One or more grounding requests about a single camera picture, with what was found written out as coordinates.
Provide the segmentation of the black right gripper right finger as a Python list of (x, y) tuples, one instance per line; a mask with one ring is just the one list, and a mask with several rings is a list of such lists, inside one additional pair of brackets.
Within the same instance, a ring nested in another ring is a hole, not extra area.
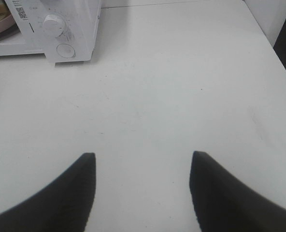
[(286, 209), (249, 188), (205, 152), (193, 153), (189, 188), (203, 232), (286, 232)]

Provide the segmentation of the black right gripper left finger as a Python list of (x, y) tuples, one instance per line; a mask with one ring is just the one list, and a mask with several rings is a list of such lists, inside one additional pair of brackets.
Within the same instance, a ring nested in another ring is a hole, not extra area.
[(96, 191), (96, 156), (82, 154), (58, 178), (0, 213), (0, 232), (83, 232)]

